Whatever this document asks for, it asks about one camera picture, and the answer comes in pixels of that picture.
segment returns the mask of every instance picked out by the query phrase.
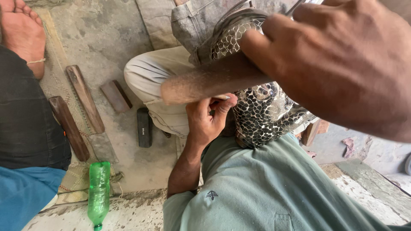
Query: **green t-shirt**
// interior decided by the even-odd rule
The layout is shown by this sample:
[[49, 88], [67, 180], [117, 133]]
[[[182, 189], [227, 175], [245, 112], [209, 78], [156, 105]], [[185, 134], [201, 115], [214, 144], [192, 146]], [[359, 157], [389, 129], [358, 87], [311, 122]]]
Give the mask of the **green t-shirt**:
[[202, 163], [202, 190], [165, 201], [164, 231], [411, 231], [384, 225], [337, 188], [290, 135], [256, 149], [219, 137]]

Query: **white trousers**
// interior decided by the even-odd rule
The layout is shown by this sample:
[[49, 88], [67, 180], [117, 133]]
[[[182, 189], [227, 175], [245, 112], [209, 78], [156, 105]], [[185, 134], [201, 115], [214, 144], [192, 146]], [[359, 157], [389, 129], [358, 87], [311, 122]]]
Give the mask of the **white trousers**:
[[169, 76], [194, 68], [189, 56], [183, 46], [151, 51], [134, 57], [124, 69], [127, 85], [147, 106], [154, 125], [180, 138], [189, 132], [185, 105], [166, 106], [160, 99], [160, 86]]

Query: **engraved metal vessel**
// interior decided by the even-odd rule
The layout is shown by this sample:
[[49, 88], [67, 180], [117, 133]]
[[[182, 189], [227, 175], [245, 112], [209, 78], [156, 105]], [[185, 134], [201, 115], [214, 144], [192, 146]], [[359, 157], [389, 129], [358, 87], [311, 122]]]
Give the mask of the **engraved metal vessel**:
[[[241, 9], [247, 3], [250, 7]], [[291, 15], [294, 9], [292, 7], [287, 15]], [[263, 34], [261, 27], [266, 17], [266, 12], [252, 8], [250, 0], [243, 0], [234, 6], [214, 28], [211, 59], [217, 60], [238, 52], [238, 40], [248, 29]], [[276, 82], [239, 90], [234, 94], [238, 97], [238, 104], [233, 107], [236, 141], [243, 148], [267, 144], [315, 118], [311, 112], [291, 100]]]

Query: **hand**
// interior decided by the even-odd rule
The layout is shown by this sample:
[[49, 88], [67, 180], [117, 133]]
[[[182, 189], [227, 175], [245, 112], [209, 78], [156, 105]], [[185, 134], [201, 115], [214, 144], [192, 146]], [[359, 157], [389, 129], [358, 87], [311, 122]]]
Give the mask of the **hand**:
[[315, 115], [410, 142], [410, 25], [376, 0], [302, 4], [293, 17], [247, 31], [246, 56]]
[[[228, 100], [208, 98], [185, 107], [190, 127], [187, 142], [205, 148], [217, 138], [224, 129], [228, 111], [237, 104], [235, 95], [227, 95], [230, 97]], [[215, 110], [214, 115], [210, 115], [211, 110]]]

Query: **toe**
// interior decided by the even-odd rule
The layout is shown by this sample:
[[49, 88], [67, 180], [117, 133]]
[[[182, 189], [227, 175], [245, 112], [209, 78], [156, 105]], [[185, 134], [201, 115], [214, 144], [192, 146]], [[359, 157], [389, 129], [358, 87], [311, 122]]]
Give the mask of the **toe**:
[[23, 7], [23, 13], [25, 13], [27, 16], [30, 16], [31, 8], [29, 6]]
[[39, 17], [37, 17], [35, 20], [36, 20], [36, 23], [37, 23], [39, 26], [43, 26], [43, 22], [42, 22], [42, 20], [41, 20]]
[[0, 0], [0, 6], [2, 12], [13, 12], [14, 0]]
[[35, 21], [37, 17], [39, 17], [39, 15], [32, 10], [32, 11], [30, 12], [30, 18]]
[[25, 7], [25, 2], [23, 0], [16, 0], [16, 13], [23, 13], [23, 8]]

